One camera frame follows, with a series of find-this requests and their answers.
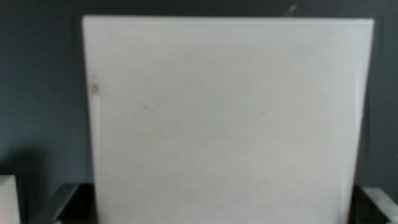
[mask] white panel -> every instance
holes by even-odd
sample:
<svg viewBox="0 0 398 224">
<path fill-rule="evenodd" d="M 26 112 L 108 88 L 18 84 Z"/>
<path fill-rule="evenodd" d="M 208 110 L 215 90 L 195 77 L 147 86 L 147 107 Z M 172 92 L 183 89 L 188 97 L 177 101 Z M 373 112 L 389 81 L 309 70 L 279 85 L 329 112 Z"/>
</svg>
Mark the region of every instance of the white panel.
<svg viewBox="0 0 398 224">
<path fill-rule="evenodd" d="M 373 21 L 83 19 L 101 224 L 341 224 Z"/>
<path fill-rule="evenodd" d="M 0 175 L 0 223 L 19 224 L 16 178 Z"/>
</svg>

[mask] small mark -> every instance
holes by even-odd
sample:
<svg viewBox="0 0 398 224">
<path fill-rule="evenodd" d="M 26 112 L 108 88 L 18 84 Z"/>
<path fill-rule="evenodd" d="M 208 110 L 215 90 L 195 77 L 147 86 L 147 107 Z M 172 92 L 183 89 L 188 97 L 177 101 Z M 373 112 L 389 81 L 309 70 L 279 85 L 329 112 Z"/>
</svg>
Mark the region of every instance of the small mark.
<svg viewBox="0 0 398 224">
<path fill-rule="evenodd" d="M 286 11 L 286 16 L 295 16 L 297 9 L 298 9 L 297 5 L 291 5 Z"/>
<path fill-rule="evenodd" d="M 92 95 L 99 95 L 99 84 L 98 84 L 98 83 L 94 83 L 94 84 L 90 85 L 90 94 L 92 94 Z"/>
</svg>

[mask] white board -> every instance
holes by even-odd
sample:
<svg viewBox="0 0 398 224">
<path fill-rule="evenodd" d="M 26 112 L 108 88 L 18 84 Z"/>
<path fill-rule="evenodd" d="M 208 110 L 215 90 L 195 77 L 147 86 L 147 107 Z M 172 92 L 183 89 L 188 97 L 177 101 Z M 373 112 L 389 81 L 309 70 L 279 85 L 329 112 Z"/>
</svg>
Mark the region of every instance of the white board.
<svg viewBox="0 0 398 224">
<path fill-rule="evenodd" d="M 373 21 L 87 16 L 101 224 L 343 224 Z"/>
<path fill-rule="evenodd" d="M 0 223 L 19 224 L 16 177 L 0 175 Z"/>
</svg>

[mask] dark gray wall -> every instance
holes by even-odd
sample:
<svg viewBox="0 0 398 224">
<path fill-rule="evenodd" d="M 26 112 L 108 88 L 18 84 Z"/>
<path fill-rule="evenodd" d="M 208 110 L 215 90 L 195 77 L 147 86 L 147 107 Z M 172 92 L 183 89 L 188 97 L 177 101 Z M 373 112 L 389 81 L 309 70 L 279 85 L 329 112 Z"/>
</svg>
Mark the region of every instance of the dark gray wall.
<svg viewBox="0 0 398 224">
<path fill-rule="evenodd" d="M 78 26 L 85 13 L 376 18 L 355 181 L 378 185 L 398 199 L 396 0 L 5 0 L 0 2 L 0 172 L 21 177 L 25 217 L 35 216 L 62 183 L 92 182 Z"/>
</svg>

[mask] white rectangular board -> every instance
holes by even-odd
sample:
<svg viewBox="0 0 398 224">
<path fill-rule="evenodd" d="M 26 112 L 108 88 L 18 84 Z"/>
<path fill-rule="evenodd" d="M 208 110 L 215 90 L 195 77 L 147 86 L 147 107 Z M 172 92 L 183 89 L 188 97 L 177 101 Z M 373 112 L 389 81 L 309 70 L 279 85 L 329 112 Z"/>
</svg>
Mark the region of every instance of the white rectangular board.
<svg viewBox="0 0 398 224">
<path fill-rule="evenodd" d="M 19 224 L 16 177 L 0 175 L 0 223 Z"/>
<path fill-rule="evenodd" d="M 101 224 L 345 224 L 373 21 L 85 16 Z"/>
</svg>

